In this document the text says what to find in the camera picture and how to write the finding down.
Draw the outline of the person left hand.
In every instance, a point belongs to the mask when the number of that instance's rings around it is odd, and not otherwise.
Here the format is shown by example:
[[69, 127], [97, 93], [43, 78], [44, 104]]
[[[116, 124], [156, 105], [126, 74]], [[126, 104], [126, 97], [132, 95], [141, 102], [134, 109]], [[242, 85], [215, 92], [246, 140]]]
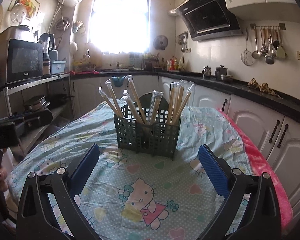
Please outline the person left hand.
[[6, 168], [2, 166], [2, 155], [7, 152], [7, 148], [0, 149], [0, 191], [5, 192], [8, 190], [6, 178], [8, 176]]

